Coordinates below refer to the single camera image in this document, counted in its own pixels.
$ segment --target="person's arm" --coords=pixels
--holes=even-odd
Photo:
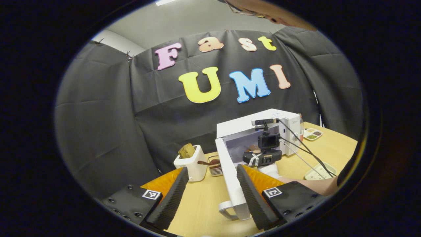
[[[315,191],[318,194],[323,196],[331,195],[336,190],[338,190],[338,185],[336,184],[336,180],[338,177],[328,178],[323,180],[302,180],[302,179],[292,179],[292,178],[284,178],[279,177],[277,180],[283,183],[289,183],[292,181],[297,181],[302,185],[306,186],[307,188]]]

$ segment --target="eyeglasses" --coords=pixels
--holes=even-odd
[[[232,10],[233,13],[238,13],[238,14],[247,15],[247,16],[255,16],[255,17],[258,17],[258,18],[266,18],[264,15],[262,15],[260,13],[257,13],[257,12],[254,12],[254,11],[240,11],[240,10],[237,10],[234,6],[232,6],[227,1],[225,1],[225,3],[229,6],[229,8]]]

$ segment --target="black fabric curtain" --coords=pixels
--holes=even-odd
[[[271,39],[270,51],[258,38]],[[198,41],[216,37],[223,48],[201,52]],[[246,51],[238,42],[249,38],[257,47]],[[174,66],[157,70],[155,50],[180,43]],[[271,65],[282,65],[291,83],[279,89]],[[202,104],[186,97],[179,76],[197,72],[201,92],[211,89],[202,70],[217,67],[220,95]],[[263,70],[271,94],[237,101],[229,74],[251,78]],[[329,129],[357,139],[362,125],[361,87],[346,57],[320,32],[286,27],[275,34],[246,30],[207,32],[168,41],[128,60],[124,53],[90,42],[63,78],[56,103],[57,139],[63,158],[82,185],[106,197],[124,185],[143,184],[175,167],[186,143],[216,151],[216,124],[275,108],[301,113]]]

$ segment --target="black cable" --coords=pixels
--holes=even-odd
[[[299,146],[295,145],[294,143],[292,143],[292,142],[288,141],[287,139],[285,139],[285,138],[283,138],[283,137],[281,137],[281,138],[282,138],[282,139],[284,139],[285,141],[289,142],[291,145],[296,146],[298,149],[303,150],[303,151],[305,151],[305,152],[307,152],[308,154],[310,154],[310,155],[311,155],[311,153],[310,153],[310,152],[308,152],[308,151],[304,150],[303,148],[301,148],[301,147],[299,147]],[[315,155],[313,155],[313,156],[316,158],[316,160],[317,160],[317,161],[319,161],[319,160],[320,160],[320,158],[319,158],[319,157],[317,157],[317,156],[315,156]]]
[[[328,170],[327,168],[326,168],[326,166],[325,166],[325,164],[317,157],[317,156],[315,156],[311,151],[310,151],[310,149],[300,140],[300,138],[299,137],[297,137],[297,135],[295,135],[295,133],[287,126],[287,125],[285,125],[285,123],[284,122],[282,122],[279,118],[277,118],[276,119],[276,122],[281,122],[293,135],[294,135],[294,137],[299,141],[299,142],[301,142],[301,144],[309,151],[308,153],[309,154],[311,154],[319,163],[320,163],[320,165],[326,170],[326,172],[328,173],[328,175],[330,175],[332,178],[333,178],[333,176],[332,176],[332,172],[330,171],[330,170]]]

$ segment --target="blue letter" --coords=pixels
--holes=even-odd
[[[237,101],[239,103],[246,102],[250,99],[245,93],[246,90],[253,98],[256,97],[256,89],[258,90],[257,95],[259,97],[270,94],[270,90],[267,88],[266,82],[264,81],[263,70],[261,68],[255,68],[251,71],[251,80],[240,71],[230,73],[229,77],[234,79],[235,85],[237,86]]]

